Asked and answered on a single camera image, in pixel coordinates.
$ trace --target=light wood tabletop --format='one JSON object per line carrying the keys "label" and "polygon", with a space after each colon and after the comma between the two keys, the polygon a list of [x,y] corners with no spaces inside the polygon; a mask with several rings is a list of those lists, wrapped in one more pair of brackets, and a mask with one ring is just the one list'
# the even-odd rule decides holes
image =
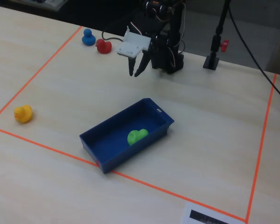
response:
{"label": "light wood tabletop", "polygon": [[[0,8],[0,224],[178,224],[189,201],[280,223],[280,96],[260,71],[206,70],[205,57],[184,53],[171,76],[149,64],[130,77],[120,42],[102,55],[83,30]],[[79,134],[142,98],[175,123],[104,175]],[[34,117],[22,125],[13,112],[25,104]]]}

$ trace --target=blue bin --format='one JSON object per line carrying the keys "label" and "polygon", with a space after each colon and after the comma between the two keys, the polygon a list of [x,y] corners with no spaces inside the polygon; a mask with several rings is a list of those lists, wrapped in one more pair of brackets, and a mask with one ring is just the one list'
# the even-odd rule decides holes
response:
{"label": "blue bin", "polygon": [[[83,147],[104,174],[167,134],[174,120],[152,99],[144,98],[80,135]],[[148,135],[131,146],[132,130],[148,130]]]}

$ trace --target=orange tape line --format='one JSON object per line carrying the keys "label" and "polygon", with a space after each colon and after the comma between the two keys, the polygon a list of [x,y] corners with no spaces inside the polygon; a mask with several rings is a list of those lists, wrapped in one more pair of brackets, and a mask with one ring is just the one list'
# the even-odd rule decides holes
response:
{"label": "orange tape line", "polygon": [[[277,74],[274,75],[273,84],[275,84],[276,78],[277,78]],[[257,162],[256,162],[255,174],[254,174],[252,190],[251,190],[251,194],[250,194],[250,199],[249,199],[249,204],[248,204],[248,209],[247,209],[245,223],[248,223],[249,217],[250,217],[250,212],[251,212],[251,207],[252,207],[252,202],[253,202],[253,197],[254,197],[254,192],[255,192],[255,187],[256,187],[256,181],[257,181],[257,176],[258,176],[258,170],[259,170],[259,165],[260,165],[262,147],[263,147],[263,142],[265,140],[266,124],[267,124],[267,120],[269,118],[269,113],[270,113],[270,107],[271,107],[271,102],[272,102],[272,98],[273,98],[273,93],[274,93],[274,88],[272,86],[271,87],[271,93],[270,93],[269,101],[267,102],[267,107],[266,107],[266,116],[265,116],[265,121],[264,121],[263,128],[262,128],[262,134],[261,134],[261,140],[260,140],[260,145],[259,145],[258,157],[257,157]]]}
{"label": "orange tape line", "polygon": [[[4,130],[2,130],[2,129],[0,129],[0,132],[5,133],[5,134],[8,134],[8,135],[11,135],[11,136],[13,136],[13,137],[16,137],[16,138],[18,138],[18,139],[24,140],[24,141],[26,141],[26,142],[32,143],[32,144],[34,144],[34,145],[43,147],[43,148],[48,149],[48,150],[50,150],[50,151],[53,151],[53,152],[56,152],[56,153],[59,153],[59,154],[68,156],[68,157],[73,158],[73,159],[75,159],[75,160],[79,160],[79,161],[81,161],[81,162],[85,162],[85,163],[88,163],[88,164],[93,165],[93,166],[95,166],[95,167],[98,167],[97,164],[95,164],[94,162],[90,162],[90,161],[88,161],[88,160],[79,158],[79,157],[74,156],[74,155],[71,155],[71,154],[69,154],[69,153],[65,153],[65,152],[62,152],[62,151],[60,151],[60,150],[57,150],[57,149],[54,149],[54,148],[45,146],[45,145],[43,145],[43,144],[40,144],[40,143],[37,143],[37,142],[35,142],[35,141],[32,141],[32,140],[26,139],[26,138],[24,138],[24,137],[21,137],[21,136],[19,136],[19,135],[17,135],[17,134],[13,134],[13,133],[4,131]],[[131,180],[131,181],[134,181],[134,182],[143,184],[143,185],[145,185],[145,186],[147,186],[147,187],[150,187],[150,188],[153,188],[153,189],[155,189],[155,190],[159,190],[159,191],[161,191],[161,192],[163,192],[163,193],[166,193],[166,194],[169,194],[169,195],[178,197],[178,198],[180,198],[180,199],[186,200],[186,201],[188,201],[188,202],[192,202],[192,203],[201,205],[201,206],[203,206],[203,207],[205,207],[205,208],[208,208],[208,209],[211,209],[211,210],[213,210],[213,211],[216,211],[216,212],[222,213],[222,214],[224,214],[224,215],[230,216],[230,217],[232,217],[232,218],[234,218],[234,219],[237,219],[237,220],[240,220],[240,221],[243,221],[243,222],[245,221],[245,219],[240,218],[240,217],[237,217],[237,216],[235,216],[235,215],[233,215],[233,214],[231,214],[231,213],[228,213],[228,212],[226,212],[226,211],[223,211],[223,210],[214,208],[214,207],[212,207],[212,206],[209,206],[209,205],[207,205],[207,204],[204,204],[204,203],[195,201],[195,200],[193,200],[193,199],[184,197],[184,196],[182,196],[182,195],[176,194],[176,193],[171,192],[171,191],[169,191],[169,190],[165,190],[165,189],[163,189],[163,188],[159,188],[159,187],[154,186],[154,185],[152,185],[152,184],[150,184],[150,183],[147,183],[147,182],[138,180],[138,179],[136,179],[136,178],[133,178],[133,177],[128,176],[128,175],[125,175],[125,174],[123,174],[123,173],[120,173],[120,172],[117,172],[117,171],[112,171],[112,173],[117,174],[117,175],[119,175],[119,176],[122,176],[122,177],[124,177],[124,178],[126,178],[126,179],[129,179],[129,180]]]}
{"label": "orange tape line", "polygon": [[26,86],[43,70],[44,67],[61,51],[62,48],[79,32],[79,30],[82,28],[80,26],[70,38],[64,42],[64,44],[50,57],[50,59],[26,82],[26,84],[8,101],[7,104],[0,110],[0,114],[8,107],[8,105],[23,91],[23,89],[26,88]]}
{"label": "orange tape line", "polygon": [[90,161],[85,160],[85,159],[82,159],[82,158],[80,158],[80,157],[77,157],[77,156],[74,156],[74,155],[65,153],[65,152],[63,152],[63,151],[60,151],[60,150],[51,148],[51,147],[49,147],[49,146],[45,146],[45,145],[43,145],[43,144],[41,144],[41,143],[37,143],[37,142],[35,142],[35,141],[26,139],[26,138],[21,137],[21,136],[19,136],[19,135],[17,135],[17,134],[13,134],[13,133],[4,131],[4,130],[2,130],[2,129],[0,129],[0,132],[2,132],[2,133],[4,133],[4,134],[11,135],[11,136],[13,136],[13,137],[16,137],[16,138],[18,138],[18,139],[24,140],[24,141],[26,141],[26,142],[30,142],[30,143],[32,143],[32,144],[34,144],[34,145],[43,147],[43,148],[48,149],[48,150],[51,150],[51,151],[53,151],[53,152],[56,152],[56,153],[59,153],[59,154],[68,156],[68,157],[73,158],[73,159],[75,159],[75,160],[79,160],[79,161],[81,161],[81,162],[85,162],[85,163],[88,163],[88,164],[93,165],[93,166],[95,166],[95,167],[98,167],[97,164],[95,164],[94,162],[90,162]]}

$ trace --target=green rubber duck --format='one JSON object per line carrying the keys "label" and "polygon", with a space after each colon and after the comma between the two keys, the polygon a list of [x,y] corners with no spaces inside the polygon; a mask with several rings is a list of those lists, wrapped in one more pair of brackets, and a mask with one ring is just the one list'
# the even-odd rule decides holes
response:
{"label": "green rubber duck", "polygon": [[133,130],[127,136],[127,142],[131,146],[135,142],[139,141],[140,139],[144,138],[148,135],[148,131],[146,129],[141,129],[140,131]]}

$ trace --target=black pole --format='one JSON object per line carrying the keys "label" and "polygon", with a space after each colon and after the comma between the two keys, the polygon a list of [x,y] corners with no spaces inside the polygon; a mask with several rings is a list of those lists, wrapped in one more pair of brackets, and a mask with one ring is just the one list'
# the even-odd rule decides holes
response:
{"label": "black pole", "polygon": [[219,21],[219,25],[216,28],[216,34],[213,36],[213,40],[211,42],[211,47],[210,47],[211,53],[209,56],[206,57],[204,65],[203,65],[203,67],[205,69],[216,70],[216,68],[217,68],[217,65],[219,62],[219,58],[217,57],[217,52],[221,45],[221,34],[223,32],[223,25],[225,22],[225,18],[226,18],[227,12],[228,12],[230,2],[231,2],[231,0],[225,0],[223,10],[221,13],[221,17],[220,17],[220,21]]}

